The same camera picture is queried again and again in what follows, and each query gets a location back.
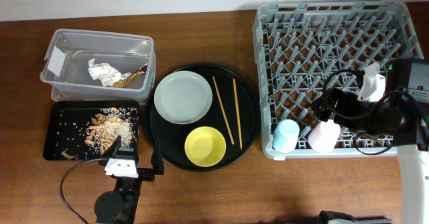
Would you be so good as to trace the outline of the blue cup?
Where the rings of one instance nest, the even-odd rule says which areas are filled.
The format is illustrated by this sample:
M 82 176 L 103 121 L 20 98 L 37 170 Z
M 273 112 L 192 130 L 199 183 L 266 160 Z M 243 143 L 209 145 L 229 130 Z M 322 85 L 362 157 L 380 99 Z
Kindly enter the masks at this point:
M 272 148 L 285 154 L 292 152 L 296 148 L 299 133 L 300 127 L 294 120 L 281 120 L 273 133 Z

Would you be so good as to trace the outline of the yellow bowl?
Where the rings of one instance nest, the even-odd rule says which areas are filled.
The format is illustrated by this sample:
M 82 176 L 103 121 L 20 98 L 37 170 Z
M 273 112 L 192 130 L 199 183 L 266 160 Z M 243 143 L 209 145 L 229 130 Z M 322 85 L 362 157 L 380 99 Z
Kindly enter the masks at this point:
M 223 134 L 209 126 L 193 129 L 184 142 L 186 157 L 193 164 L 203 168 L 218 164 L 223 159 L 226 149 Z

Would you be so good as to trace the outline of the grey plate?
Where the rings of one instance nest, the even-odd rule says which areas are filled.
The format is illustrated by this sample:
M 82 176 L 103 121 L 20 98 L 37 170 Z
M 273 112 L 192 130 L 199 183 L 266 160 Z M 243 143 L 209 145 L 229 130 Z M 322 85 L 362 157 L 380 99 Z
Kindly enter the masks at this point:
M 170 123 L 194 123 L 204 117 L 212 104 L 208 81 L 192 71 L 180 70 L 165 76 L 154 93 L 157 112 Z

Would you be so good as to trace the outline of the white tissue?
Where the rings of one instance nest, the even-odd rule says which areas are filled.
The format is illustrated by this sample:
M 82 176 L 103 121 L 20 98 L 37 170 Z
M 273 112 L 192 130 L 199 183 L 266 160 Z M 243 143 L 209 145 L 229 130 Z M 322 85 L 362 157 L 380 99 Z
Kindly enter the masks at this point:
M 104 87 L 112 87 L 123 79 L 123 75 L 108 63 L 95 64 L 95 59 L 88 61 L 88 73 L 93 80 L 99 80 Z

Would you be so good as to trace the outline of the brown foil wrapper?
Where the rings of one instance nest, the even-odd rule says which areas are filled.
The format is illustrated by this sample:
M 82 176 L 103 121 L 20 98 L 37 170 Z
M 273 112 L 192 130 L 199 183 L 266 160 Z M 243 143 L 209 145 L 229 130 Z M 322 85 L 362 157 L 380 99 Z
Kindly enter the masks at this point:
M 131 72 L 130 75 L 123 80 L 116 82 L 113 87 L 124 88 L 126 87 L 134 78 L 144 75 L 147 70 L 147 65 L 142 66 L 139 70 Z

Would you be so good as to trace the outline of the food scraps and rice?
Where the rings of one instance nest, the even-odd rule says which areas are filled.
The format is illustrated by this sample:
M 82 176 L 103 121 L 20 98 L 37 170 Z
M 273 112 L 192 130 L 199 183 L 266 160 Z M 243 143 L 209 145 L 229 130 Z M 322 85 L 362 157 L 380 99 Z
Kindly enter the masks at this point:
M 124 148 L 132 148 L 130 140 L 133 137 L 130 123 L 122 120 L 120 117 L 106 117 L 102 114 L 97 114 L 92 119 L 93 125 L 90 126 L 91 132 L 86 137 L 85 143 L 94 145 L 95 140 L 100 141 L 99 150 L 101 155 L 113 143 L 118 135 L 121 136 L 121 146 Z

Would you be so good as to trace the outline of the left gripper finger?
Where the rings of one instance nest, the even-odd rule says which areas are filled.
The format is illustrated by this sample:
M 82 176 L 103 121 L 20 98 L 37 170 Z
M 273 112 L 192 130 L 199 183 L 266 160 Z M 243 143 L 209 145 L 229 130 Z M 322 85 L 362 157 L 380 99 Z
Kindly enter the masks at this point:
M 154 175 L 163 175 L 164 174 L 164 163 L 162 159 L 162 153 L 159 143 L 154 143 L 154 150 L 150 160 L 152 164 L 152 170 Z
M 101 158 L 112 158 L 112 157 L 114 157 L 120 147 L 121 147 L 121 136 L 118 135 L 117 138 L 115 139 L 115 141 L 101 155 Z

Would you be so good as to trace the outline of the pink cup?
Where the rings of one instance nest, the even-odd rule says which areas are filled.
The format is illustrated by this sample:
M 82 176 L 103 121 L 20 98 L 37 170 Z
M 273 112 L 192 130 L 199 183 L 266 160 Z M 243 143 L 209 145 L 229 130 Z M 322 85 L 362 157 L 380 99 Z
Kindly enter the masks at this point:
M 327 154 L 333 151 L 339 135 L 341 127 L 332 119 L 327 122 L 321 121 L 308 136 L 310 147 L 320 154 Z

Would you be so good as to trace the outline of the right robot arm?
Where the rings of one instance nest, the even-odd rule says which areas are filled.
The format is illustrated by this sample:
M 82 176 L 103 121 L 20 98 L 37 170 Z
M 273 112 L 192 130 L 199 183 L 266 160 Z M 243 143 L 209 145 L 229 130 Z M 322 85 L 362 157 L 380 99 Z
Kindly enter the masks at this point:
M 358 93 L 330 88 L 337 70 L 324 82 L 311 108 L 321 123 L 354 131 L 353 147 L 363 136 L 391 136 L 386 147 L 397 149 L 402 179 L 402 223 L 428 222 L 428 61 L 398 58 L 387 62 L 385 74 L 375 62 L 349 69 L 360 81 Z

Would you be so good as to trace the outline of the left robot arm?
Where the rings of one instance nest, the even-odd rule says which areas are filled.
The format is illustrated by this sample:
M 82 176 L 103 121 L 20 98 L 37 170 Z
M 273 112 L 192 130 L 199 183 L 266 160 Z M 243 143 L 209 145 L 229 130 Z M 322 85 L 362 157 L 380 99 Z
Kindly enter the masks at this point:
M 138 168 L 135 148 L 123 148 L 117 137 L 101 155 L 99 164 L 105 174 L 116 180 L 112 191 L 104 192 L 95 203 L 97 223 L 133 223 L 143 182 L 153 182 L 155 176 L 164 174 L 164 164 L 159 144 L 154 145 L 151 168 Z

